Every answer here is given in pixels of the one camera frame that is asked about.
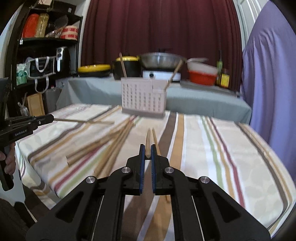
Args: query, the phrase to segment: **bottle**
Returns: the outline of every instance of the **bottle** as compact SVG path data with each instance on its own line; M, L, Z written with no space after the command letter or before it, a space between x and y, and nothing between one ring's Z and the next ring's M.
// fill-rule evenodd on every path
M219 86L221 88L228 89L228 87L229 87L229 79L230 79L230 76L229 76L228 70L227 69L222 69Z
M217 61L217 69L218 69L218 74L217 74L217 79L215 82L215 85L220 86L220 79L221 79L221 70L223 68L223 62L222 62L222 51L219 50L219 60Z

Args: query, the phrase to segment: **wooden chopstick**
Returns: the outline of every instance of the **wooden chopstick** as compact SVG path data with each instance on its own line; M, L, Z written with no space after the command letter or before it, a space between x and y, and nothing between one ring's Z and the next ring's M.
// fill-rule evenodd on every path
M78 122L78 123L90 123L90 124L107 124L107 125L113 125L114 121L102 121L102 120L72 120L72 119L60 119L60 118L54 118L55 121L66 121L66 122Z
M147 136L146 136L145 156L148 159L151 157L151 130L150 130L150 128L148 129Z
M110 156L112 155L112 152L114 151L116 146L120 143L122 137L124 136L124 134L125 134L125 132L127 130L128 125L130 125L130 124L131 124L130 121L127 122L127 124L117 134L116 139L113 140L113 142L107 147L107 150L105 151L101 161L98 163L98 165L94 169L94 174L95 174L96 177L100 174L100 172L102 171L102 169L106 165L107 161L109 160Z
M111 172L111 170L112 170L112 168L114 166L114 163L116 162L117 156L118 156L122 146L124 145L128 135L129 135L129 132L131 131L133 126L134 126L133 123L131 123L131 122L128 123L128 125L127 125L127 127L125 129L125 132L124 132L122 138L120 139L120 142L115 146L115 148L112 149L112 154L109 157L109 160L107 161L105 167L100 172L100 174L98 174L99 177L106 177L106 176L108 176L110 174L110 172Z
M77 154L72 155L71 157L67 158L68 166L70 167L71 165L75 164L77 161L79 161L81 158L83 158L84 156L86 156L91 151L95 150L96 148L98 148L100 146L105 145L110 140L112 140L116 134L117 133L114 133L114 134L105 136L99 142L95 142L92 145L84 148L83 150L80 150Z
M170 85L170 83L173 81L173 78L175 77L176 73L180 70L180 68L182 67L183 63L184 63L184 61L182 59L180 59L177 67L175 68L175 70L174 70L172 76L170 77L167 85L165 86L165 91L168 88L168 86Z
M153 139L154 139L157 155L161 156L154 128L152 129L152 133L153 133Z
M100 143L102 141L103 138L105 138L106 136L111 136L112 138L114 138L116 136L116 134L119 133L120 130L117 130L119 127L121 127L122 125L126 125L127 123L129 122L129 119L126 119L122 122L120 122L119 124L117 124L116 126L114 126L105 136L101 137L100 139L92 142L92 143L89 143L81 148L79 148L78 150L76 151L73 151L69 154L66 155L66 158L69 159L71 157L73 157L74 155L77 155L78 153L80 152L85 152L85 150L90 147L90 146L93 146L95 145L96 143Z
M122 59L122 54L121 53L119 53L119 57L120 57L120 62L121 62L121 67L122 67L123 75L124 75L125 78L127 78L126 68L124 67L124 63L123 63L123 59Z
M104 135L103 137L101 137L100 139L92 142L92 143L89 143L81 148L79 148L78 150L76 151L73 151L69 154L66 155L66 158L67 159L70 159L71 157L81 153L81 152L88 152L88 151L92 151L92 148L93 146L98 146L98 145L101 145L102 142L104 142L104 140L106 139L109 139L111 140L112 138L114 138L117 134L118 134L119 131L116 131L116 132L113 132L113 133L110 133L108 132L106 135Z
M114 112L118 111L118 109L120 109L121 106L117 106L111 110L109 110L108 112L104 113L103 115L99 116L96 120L94 120L94 122L97 122L97 121L101 121L107 117L109 117L110 115L112 115Z

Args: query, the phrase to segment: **purple cloth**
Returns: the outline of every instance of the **purple cloth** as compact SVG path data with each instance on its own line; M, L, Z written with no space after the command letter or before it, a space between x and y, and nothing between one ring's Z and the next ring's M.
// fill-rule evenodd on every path
M243 51L241 92L252 107L250 126L296 181L296 35L268 1Z

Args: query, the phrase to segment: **bag handle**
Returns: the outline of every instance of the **bag handle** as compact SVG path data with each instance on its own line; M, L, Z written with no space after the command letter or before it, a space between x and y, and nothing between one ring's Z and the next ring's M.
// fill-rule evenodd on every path
M38 83L38 81L37 81L37 79L35 79L35 91L37 92L37 93L39 93L39 94L43 94L45 91L47 91L47 89L48 89L48 85L49 85L49 78L48 78L48 76L46 76L46 87L45 87L45 89L42 91L42 92L39 92L38 90L37 90L37 83Z
M35 63L36 63L36 68L38 69L38 71L40 73L42 73L46 69L46 67L47 67L47 65L49 63L49 56L46 57L46 62L45 62L45 65L44 65L44 69L39 69L39 60L38 60L38 58L35 59Z

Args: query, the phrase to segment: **white container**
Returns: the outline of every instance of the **white container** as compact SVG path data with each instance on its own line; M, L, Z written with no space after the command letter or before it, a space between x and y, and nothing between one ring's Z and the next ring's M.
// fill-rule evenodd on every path
M162 118L165 115L167 81L121 78L122 112Z
M197 60L189 59L187 60L187 69L190 71L195 71L203 74L211 74L211 75L217 75L218 74L218 68L203 64Z
M143 70L143 78L153 79L153 80L168 81L172 76L172 74L173 72ZM181 74L176 73L173 78L173 82L180 81L180 80L181 80Z

